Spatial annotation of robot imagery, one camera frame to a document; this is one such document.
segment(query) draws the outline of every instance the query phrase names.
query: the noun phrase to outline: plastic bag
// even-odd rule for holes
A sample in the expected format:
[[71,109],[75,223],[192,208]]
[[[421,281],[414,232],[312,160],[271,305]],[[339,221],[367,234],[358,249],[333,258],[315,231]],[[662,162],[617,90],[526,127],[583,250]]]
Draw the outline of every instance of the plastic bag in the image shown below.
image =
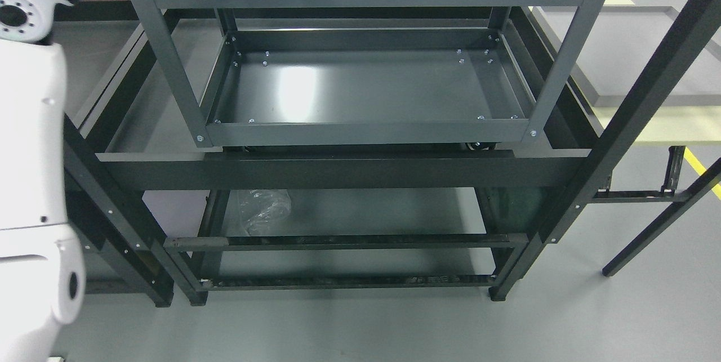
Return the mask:
[[269,235],[276,221],[291,215],[288,190],[239,190],[241,228],[249,236]]

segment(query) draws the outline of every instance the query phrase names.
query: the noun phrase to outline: yellow floor line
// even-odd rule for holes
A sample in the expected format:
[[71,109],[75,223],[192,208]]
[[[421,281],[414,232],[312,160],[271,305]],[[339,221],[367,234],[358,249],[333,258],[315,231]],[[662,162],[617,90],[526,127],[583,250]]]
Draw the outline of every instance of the yellow floor line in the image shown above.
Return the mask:
[[[704,172],[706,172],[706,167],[701,164],[701,161],[698,161],[698,158],[691,152],[690,149],[686,148],[686,150],[683,152],[683,159],[685,159],[689,165],[693,168],[693,170],[696,171],[696,173],[700,176]],[[716,185],[712,189],[713,193],[716,195],[716,197],[721,200],[721,185]]]

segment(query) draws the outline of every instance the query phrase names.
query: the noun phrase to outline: gray concrete floor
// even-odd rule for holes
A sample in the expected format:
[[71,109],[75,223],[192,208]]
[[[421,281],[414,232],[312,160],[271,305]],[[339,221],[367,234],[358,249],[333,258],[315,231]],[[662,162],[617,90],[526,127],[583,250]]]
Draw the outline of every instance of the gray concrete floor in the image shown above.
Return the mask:
[[[160,137],[130,149],[152,151],[153,138]],[[189,139],[178,144],[192,147]],[[721,156],[719,146],[692,150],[706,166]],[[656,189],[665,161],[665,147],[634,147],[613,187]],[[682,187],[695,177],[684,164]],[[481,221],[469,193],[456,191],[458,209],[446,216],[476,229]],[[157,206],[155,215],[169,233],[189,235],[198,225],[198,206],[189,203],[198,197],[151,193],[146,200],[172,205],[163,212]],[[404,206],[432,208],[433,200],[417,195]],[[72,362],[719,360],[721,201],[713,193],[614,278],[600,275],[664,207],[588,206],[504,303],[474,288],[211,293],[204,307],[191,307],[176,290],[167,309],[142,295],[89,296],[55,354]],[[388,207],[374,216],[396,212]]]

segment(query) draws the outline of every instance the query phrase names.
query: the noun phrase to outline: metal shelf tray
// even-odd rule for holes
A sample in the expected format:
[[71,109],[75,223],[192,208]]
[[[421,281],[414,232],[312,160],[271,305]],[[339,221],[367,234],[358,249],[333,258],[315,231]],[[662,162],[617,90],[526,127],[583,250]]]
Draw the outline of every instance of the metal shelf tray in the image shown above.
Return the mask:
[[227,34],[201,103],[216,146],[520,141],[533,97],[487,28]]

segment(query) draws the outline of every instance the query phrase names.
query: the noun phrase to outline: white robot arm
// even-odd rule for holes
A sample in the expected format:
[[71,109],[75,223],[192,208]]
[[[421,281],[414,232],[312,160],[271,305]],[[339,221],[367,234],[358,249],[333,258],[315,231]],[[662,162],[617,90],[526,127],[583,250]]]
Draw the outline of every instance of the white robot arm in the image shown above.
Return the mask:
[[48,44],[55,6],[0,0],[0,362],[47,359],[85,289],[80,242],[68,225],[62,127],[63,49]]

